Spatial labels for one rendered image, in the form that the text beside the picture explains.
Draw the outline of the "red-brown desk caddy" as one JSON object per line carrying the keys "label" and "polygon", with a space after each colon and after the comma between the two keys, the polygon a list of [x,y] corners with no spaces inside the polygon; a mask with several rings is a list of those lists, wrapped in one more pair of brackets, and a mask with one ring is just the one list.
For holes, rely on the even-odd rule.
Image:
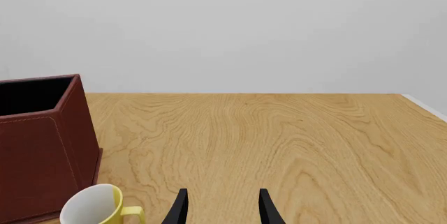
{"label": "red-brown desk caddy", "polygon": [[101,154],[79,75],[0,81],[0,224],[58,215]]}

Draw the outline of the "yellow mug white inside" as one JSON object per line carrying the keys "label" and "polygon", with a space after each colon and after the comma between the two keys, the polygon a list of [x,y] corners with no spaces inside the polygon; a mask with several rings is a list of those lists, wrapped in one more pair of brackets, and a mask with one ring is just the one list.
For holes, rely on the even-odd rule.
{"label": "yellow mug white inside", "polygon": [[112,184],[85,188],[70,198],[59,215],[61,224],[124,224],[124,217],[135,215],[146,224],[142,207],[125,207],[123,192]]}

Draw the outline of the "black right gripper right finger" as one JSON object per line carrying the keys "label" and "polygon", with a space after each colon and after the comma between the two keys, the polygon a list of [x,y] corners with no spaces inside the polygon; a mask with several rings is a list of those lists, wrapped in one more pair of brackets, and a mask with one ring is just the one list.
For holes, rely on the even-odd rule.
{"label": "black right gripper right finger", "polygon": [[285,224],[266,188],[259,190],[258,207],[261,224]]}

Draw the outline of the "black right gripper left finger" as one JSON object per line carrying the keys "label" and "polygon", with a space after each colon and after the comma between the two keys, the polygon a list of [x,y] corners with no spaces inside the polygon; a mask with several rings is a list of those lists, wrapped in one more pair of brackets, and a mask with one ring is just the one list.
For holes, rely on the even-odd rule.
{"label": "black right gripper left finger", "polygon": [[189,208],[188,190],[181,188],[161,224],[186,224]]}

